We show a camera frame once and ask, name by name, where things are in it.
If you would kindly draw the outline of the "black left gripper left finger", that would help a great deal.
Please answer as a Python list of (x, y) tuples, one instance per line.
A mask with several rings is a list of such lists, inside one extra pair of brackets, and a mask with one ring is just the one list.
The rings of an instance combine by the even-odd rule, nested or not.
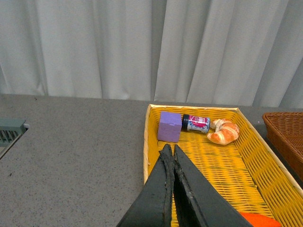
[(171, 146), (166, 144), (142, 191), (117, 226), (170, 227), (174, 181), (174, 159)]

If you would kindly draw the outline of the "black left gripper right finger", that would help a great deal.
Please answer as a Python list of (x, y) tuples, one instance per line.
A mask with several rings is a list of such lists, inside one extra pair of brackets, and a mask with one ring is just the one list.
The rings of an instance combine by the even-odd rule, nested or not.
[(250, 227), (184, 151), (174, 148), (174, 202), (180, 227)]

